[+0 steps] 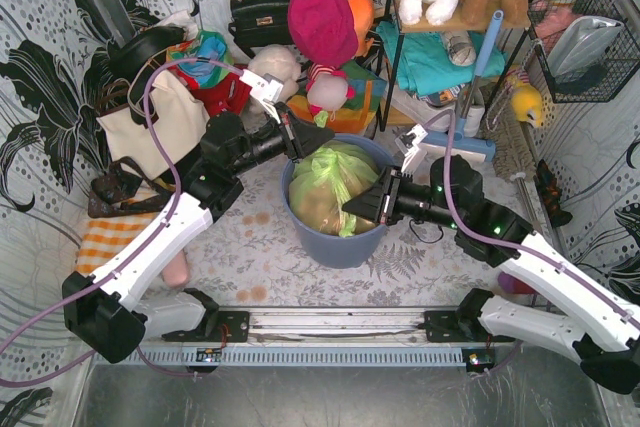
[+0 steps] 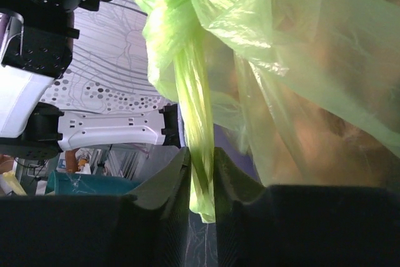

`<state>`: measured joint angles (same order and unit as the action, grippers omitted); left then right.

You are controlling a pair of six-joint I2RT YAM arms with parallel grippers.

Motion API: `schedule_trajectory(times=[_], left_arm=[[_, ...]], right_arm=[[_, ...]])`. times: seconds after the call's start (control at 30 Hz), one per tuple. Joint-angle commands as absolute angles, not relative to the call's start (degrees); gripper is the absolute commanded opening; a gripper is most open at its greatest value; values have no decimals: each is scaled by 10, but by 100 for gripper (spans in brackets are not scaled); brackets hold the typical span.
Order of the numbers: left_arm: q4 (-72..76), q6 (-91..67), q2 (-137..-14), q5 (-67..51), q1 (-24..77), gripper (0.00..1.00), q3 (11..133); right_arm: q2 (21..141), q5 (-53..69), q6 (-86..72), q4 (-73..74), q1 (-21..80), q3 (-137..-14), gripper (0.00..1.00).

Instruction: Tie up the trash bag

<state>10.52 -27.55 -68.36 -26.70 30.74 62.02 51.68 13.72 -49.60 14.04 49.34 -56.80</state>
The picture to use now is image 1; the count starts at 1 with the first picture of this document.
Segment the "green trash bag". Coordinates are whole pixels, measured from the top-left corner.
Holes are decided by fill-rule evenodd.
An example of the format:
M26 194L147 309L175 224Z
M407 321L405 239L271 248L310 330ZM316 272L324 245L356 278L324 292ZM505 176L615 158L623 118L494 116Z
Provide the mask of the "green trash bag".
M342 238L366 233L376 225L342 207L371 187L379 173L363 148L333 139L294 168L289 207L298 220L319 233Z

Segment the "blue round trash bin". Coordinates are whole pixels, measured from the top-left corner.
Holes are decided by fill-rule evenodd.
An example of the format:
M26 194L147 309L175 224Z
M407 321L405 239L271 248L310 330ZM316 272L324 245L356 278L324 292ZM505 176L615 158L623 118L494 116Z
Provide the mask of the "blue round trash bin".
M387 149L374 141L355 134L337 134L335 141L350 146L357 146L368 154L374 166L384 168L393 163L393 158ZM381 243L387 228L384 225L374 225L367 232L351 237L340 237L318 232L305 225L293 212L290 206L289 186L293 180L294 168L299 167L289 161L284 167L280 180L280 193L285 212L293 223L296 238L303 251L315 262L333 269L355 268L366 262Z

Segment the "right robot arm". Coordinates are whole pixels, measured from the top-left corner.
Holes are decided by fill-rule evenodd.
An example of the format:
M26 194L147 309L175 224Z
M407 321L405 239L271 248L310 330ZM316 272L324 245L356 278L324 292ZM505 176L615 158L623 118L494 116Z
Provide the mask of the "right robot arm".
M574 266L524 218L487 199L482 175L461 156L436 160L427 185L387 167L343 209L375 224L408 217L451 228L466 255L523 282L560 310L525 307L474 288L456 312L465 336L508 337L545 348L618 394L638 386L638 305Z

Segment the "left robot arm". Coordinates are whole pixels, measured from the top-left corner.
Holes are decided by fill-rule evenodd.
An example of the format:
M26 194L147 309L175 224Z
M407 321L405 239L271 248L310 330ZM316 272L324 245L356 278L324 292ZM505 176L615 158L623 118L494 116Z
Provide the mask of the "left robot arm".
M125 360L141 342L225 343L229 328L219 305L186 288L171 299L146 301L152 281L197 235L212 226L243 191L240 174L279 155L299 161L334 138L334 132L298 119L283 103L249 133L230 112L212 117L200 140L200 157L159 215L119 254L84 276L62 284L64 322L108 362Z

